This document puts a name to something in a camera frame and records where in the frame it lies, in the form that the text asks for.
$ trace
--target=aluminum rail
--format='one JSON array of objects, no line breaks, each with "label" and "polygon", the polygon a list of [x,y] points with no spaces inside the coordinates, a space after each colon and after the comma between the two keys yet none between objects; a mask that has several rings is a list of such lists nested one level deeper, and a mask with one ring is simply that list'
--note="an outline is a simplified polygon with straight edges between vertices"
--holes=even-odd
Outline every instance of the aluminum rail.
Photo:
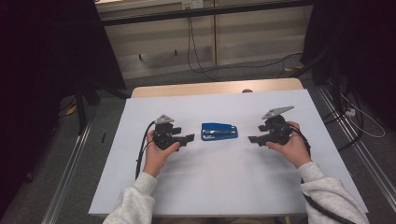
[{"label": "aluminum rail", "polygon": [[[331,111],[336,111],[335,107],[332,105],[332,97],[328,90],[318,89],[323,101],[326,103],[327,107]],[[338,118],[340,115],[338,112],[334,113],[334,117]],[[338,124],[340,125],[341,129],[343,130],[344,134],[348,138],[349,141],[357,136],[357,132],[352,128],[351,123],[348,119],[345,119],[345,116],[339,119]],[[374,159],[373,155],[367,149],[366,145],[363,144],[361,140],[353,144],[356,153],[361,158],[364,166],[369,171],[370,175],[372,176],[375,183],[381,189],[383,195],[388,200],[390,206],[392,207],[393,211],[396,212],[396,187],[393,183],[389,180],[388,176],[385,172],[381,169],[379,164]]]},{"label": "aluminum rail", "polygon": [[162,13],[147,14],[141,16],[125,16],[102,19],[104,26],[123,25],[129,23],[139,23],[146,21],[166,21],[181,18],[202,17],[211,15],[221,15],[237,12],[260,11],[268,9],[278,9],[287,7],[304,7],[312,6],[316,3],[325,3],[329,0],[287,0],[287,1],[274,1],[257,4],[245,4],[227,7],[206,7],[196,8],[191,10],[170,11]]},{"label": "aluminum rail", "polygon": [[44,215],[43,220],[41,221],[41,224],[55,224],[56,220],[58,219],[70,183],[72,182],[74,172],[76,171],[76,168],[78,166],[80,155],[88,139],[88,135],[90,133],[95,115],[96,115],[96,109],[92,111],[92,113],[90,113],[90,119],[87,125],[85,126],[85,129],[78,136],[73,152],[70,156],[69,162],[66,164],[66,167],[64,168],[64,174],[62,175],[58,187],[54,195],[52,196],[52,199],[49,203],[49,207],[47,209],[46,214]]}]

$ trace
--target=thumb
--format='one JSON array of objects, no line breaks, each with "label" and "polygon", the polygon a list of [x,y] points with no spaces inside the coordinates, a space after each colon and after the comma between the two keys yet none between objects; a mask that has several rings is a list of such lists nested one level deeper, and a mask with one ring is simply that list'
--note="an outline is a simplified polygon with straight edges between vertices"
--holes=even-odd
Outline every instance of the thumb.
[{"label": "thumb", "polygon": [[267,142],[267,144],[265,144],[267,147],[269,147],[270,149],[276,150],[276,151],[280,151],[280,149],[282,148],[282,146],[278,143],[273,143],[273,142]]},{"label": "thumb", "polygon": [[168,147],[165,152],[167,154],[167,156],[170,156],[172,153],[174,153],[176,150],[178,150],[180,148],[180,143],[179,142],[175,142],[174,144],[172,144],[170,147]]}]

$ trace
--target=blue object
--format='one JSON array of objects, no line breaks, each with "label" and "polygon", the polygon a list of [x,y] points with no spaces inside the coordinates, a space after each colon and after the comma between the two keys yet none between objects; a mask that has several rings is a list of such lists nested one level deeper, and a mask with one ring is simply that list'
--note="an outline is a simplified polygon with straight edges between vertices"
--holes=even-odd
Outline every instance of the blue object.
[{"label": "blue object", "polygon": [[216,141],[229,138],[237,138],[238,130],[231,124],[203,123],[201,139],[203,141]]}]

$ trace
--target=white sleeve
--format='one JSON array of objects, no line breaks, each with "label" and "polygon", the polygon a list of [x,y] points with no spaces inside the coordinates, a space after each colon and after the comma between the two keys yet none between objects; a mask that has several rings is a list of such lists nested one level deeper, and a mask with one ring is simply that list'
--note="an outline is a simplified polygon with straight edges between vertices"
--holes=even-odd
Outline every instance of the white sleeve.
[{"label": "white sleeve", "polygon": [[151,194],[156,185],[155,177],[141,172],[134,185],[121,192],[116,208],[107,216],[104,223],[151,223],[155,204]]},{"label": "white sleeve", "polygon": [[[354,223],[369,223],[361,206],[347,192],[339,179],[325,176],[314,162],[308,162],[298,170],[305,182],[301,185],[303,193],[321,207]],[[321,214],[309,203],[305,206],[309,223],[339,223]]]}]

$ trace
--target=white table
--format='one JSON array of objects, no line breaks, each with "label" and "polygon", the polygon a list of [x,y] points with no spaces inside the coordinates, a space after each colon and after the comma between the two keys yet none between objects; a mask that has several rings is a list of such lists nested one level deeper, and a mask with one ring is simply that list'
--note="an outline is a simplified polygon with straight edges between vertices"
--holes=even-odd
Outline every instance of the white table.
[{"label": "white table", "polygon": [[[313,160],[326,175],[341,179],[367,211],[308,92],[292,90],[164,97],[141,95],[141,98],[129,99],[89,213],[107,215],[113,210],[121,189],[134,183],[135,160],[144,131],[161,114],[176,120],[174,124],[182,128],[181,135],[195,133],[195,140],[174,153],[158,176],[158,186],[153,193],[156,199],[154,216],[305,213],[301,178],[296,169],[275,151],[248,141],[248,136],[263,134],[257,127],[263,124],[261,117],[265,112],[287,105],[295,108],[283,116],[301,124],[312,147]],[[200,139],[203,122],[231,123],[238,128],[239,137],[204,142]]]}]

